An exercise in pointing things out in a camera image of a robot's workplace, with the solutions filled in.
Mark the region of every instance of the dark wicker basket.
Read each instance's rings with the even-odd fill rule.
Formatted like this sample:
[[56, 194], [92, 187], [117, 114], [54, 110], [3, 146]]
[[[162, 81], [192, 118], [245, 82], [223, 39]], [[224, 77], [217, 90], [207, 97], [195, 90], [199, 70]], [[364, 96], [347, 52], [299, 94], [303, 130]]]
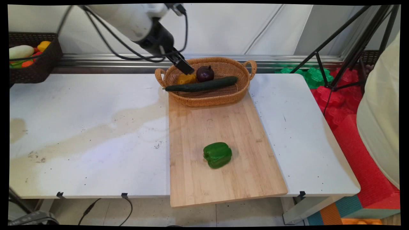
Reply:
[[37, 47], [42, 41], [51, 41], [44, 56], [25, 68], [10, 67], [10, 84], [13, 83], [40, 83], [47, 79], [53, 68], [63, 56], [58, 34], [56, 33], [23, 33], [9, 32], [9, 48], [18, 45]]
[[[368, 75], [365, 72], [366, 65], [374, 65], [379, 58], [379, 50], [365, 50], [358, 60], [358, 78], [359, 81], [366, 82]], [[361, 92], [365, 93], [365, 83], [361, 84]]]

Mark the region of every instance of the wooden cutting board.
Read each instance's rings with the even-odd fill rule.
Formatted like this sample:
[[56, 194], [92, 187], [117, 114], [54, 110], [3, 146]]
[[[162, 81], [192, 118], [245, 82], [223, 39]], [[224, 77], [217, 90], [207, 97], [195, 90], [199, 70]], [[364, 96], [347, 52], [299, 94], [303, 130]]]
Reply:
[[[287, 194], [287, 187], [253, 101], [187, 107], [169, 97], [171, 207]], [[231, 161], [211, 169], [203, 148], [225, 142]]]

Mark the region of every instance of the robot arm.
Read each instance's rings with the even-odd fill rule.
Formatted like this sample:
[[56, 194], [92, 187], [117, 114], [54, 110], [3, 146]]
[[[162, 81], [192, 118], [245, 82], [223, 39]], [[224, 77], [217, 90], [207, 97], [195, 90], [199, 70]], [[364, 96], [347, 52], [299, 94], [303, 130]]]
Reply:
[[186, 13], [181, 3], [144, 3], [87, 5], [89, 9], [106, 22], [114, 26], [131, 41], [138, 44], [152, 55], [164, 54], [176, 68], [184, 74], [191, 74], [194, 69], [174, 48], [172, 34], [160, 24], [159, 19], [168, 9], [178, 16]]

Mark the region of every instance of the white table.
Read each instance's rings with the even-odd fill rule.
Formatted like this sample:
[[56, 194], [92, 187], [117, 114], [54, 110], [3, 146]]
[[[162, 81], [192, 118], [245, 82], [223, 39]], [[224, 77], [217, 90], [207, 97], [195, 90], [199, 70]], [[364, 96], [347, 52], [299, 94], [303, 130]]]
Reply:
[[[287, 211], [286, 223], [360, 191], [301, 75], [256, 74], [249, 92], [285, 196], [314, 197]], [[168, 106], [153, 74], [51, 74], [14, 85], [10, 186], [22, 198], [169, 196]]]

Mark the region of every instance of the basket handle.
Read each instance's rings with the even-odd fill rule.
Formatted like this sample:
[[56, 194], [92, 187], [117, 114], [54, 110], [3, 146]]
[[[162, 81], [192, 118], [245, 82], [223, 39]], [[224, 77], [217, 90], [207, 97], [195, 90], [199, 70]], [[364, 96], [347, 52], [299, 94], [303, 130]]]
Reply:
[[252, 73], [250, 74], [250, 80], [253, 79], [254, 75], [256, 74], [257, 71], [257, 63], [253, 60], [248, 60], [245, 63], [243, 63], [244, 67], [246, 67], [246, 65], [250, 63], [250, 65], [252, 65]]
[[156, 77], [156, 80], [159, 82], [159, 84], [163, 87], [163, 88], [166, 88], [166, 85], [165, 85], [165, 83], [163, 82], [163, 80], [162, 80], [162, 74], [163, 75], [165, 75], [165, 70], [163, 70], [163, 69], [156, 69], [155, 70], [155, 77]]

